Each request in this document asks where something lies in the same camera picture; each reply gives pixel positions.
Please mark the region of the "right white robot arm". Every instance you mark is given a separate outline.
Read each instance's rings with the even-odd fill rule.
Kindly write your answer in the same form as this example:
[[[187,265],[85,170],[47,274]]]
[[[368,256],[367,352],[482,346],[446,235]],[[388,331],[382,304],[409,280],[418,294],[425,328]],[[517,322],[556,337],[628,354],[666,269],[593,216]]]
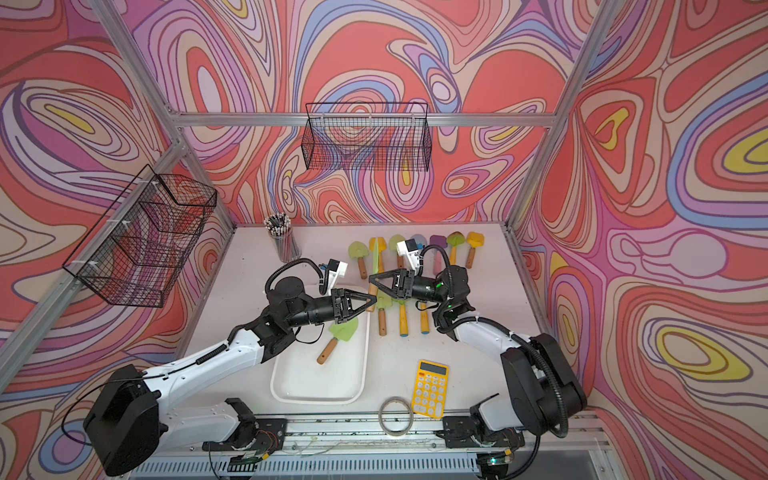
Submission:
[[[587,398],[553,336],[516,333],[477,314],[468,300],[467,270],[460,266],[450,265],[437,277],[403,268],[372,274],[368,280],[393,299],[433,304],[438,333],[474,347],[501,366],[506,392],[470,408],[479,441],[507,429],[537,437],[568,435],[570,418],[586,408]]]

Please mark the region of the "blue shovel pink handle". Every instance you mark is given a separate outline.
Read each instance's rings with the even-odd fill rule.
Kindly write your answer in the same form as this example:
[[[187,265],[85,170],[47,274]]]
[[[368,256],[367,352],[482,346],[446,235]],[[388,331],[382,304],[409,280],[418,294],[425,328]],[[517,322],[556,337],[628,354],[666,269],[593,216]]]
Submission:
[[[411,237],[411,239],[416,242],[419,250],[422,250],[427,245],[426,238],[423,235],[415,234]]]

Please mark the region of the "green plastic shovel yellow handle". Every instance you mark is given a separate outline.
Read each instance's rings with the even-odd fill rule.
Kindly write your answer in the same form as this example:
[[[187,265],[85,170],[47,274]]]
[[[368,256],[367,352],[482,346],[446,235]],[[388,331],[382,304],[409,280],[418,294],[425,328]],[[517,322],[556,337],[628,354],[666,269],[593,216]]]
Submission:
[[[406,301],[404,299],[397,299],[396,303],[399,305],[399,335],[407,337],[409,335],[409,325]]]

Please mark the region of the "purple shovel pink handle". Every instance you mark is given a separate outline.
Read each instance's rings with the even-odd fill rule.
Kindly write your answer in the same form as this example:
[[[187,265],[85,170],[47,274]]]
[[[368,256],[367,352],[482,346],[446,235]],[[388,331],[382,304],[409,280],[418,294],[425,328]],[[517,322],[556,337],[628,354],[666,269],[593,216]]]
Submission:
[[[443,235],[431,235],[429,238],[430,245],[437,245],[442,249],[447,247],[447,238]],[[438,249],[433,249],[433,275],[437,277],[445,267],[445,262],[442,253]]]

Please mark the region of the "green shovel wooden handle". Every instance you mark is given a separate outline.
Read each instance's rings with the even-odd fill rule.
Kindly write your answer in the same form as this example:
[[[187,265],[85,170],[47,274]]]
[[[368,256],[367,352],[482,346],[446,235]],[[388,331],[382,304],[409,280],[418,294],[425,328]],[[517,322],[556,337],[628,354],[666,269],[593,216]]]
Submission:
[[[392,237],[389,239],[389,242],[388,242],[388,249],[389,249],[389,250],[390,250],[390,251],[391,251],[391,252],[394,254],[394,256],[395,256],[395,259],[396,259],[396,262],[397,262],[397,267],[398,267],[399,269],[401,269],[401,268],[404,268],[404,267],[405,267],[405,261],[404,261],[404,258],[403,258],[403,256],[402,256],[402,255],[399,253],[399,250],[398,250],[398,245],[399,245],[399,243],[400,243],[400,242],[403,242],[404,240],[405,240],[405,237],[404,237],[404,236],[402,236],[402,235],[400,235],[400,234],[395,234],[395,235],[393,235],[393,236],[392,236]]]
[[[331,339],[317,357],[317,363],[323,365],[329,359],[339,342],[348,342],[356,333],[358,325],[359,320],[357,317],[344,323],[333,324],[329,329]]]
[[[357,263],[360,278],[366,280],[368,278],[366,259],[370,255],[369,248],[363,242],[354,241],[348,247],[348,254]]]

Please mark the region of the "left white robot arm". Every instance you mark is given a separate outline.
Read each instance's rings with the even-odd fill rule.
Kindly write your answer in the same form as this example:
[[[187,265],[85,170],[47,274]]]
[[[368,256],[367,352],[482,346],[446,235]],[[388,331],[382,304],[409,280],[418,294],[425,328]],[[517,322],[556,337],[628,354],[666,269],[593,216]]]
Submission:
[[[298,328],[346,323],[376,302],[371,294],[339,288],[312,297],[294,276],[281,279],[266,296],[259,316],[234,327],[226,340],[165,365],[145,371],[128,365],[110,376],[83,421],[106,475],[126,474],[165,449],[201,443],[249,448],[259,428],[241,399],[205,408],[181,403],[276,357],[295,342]]]

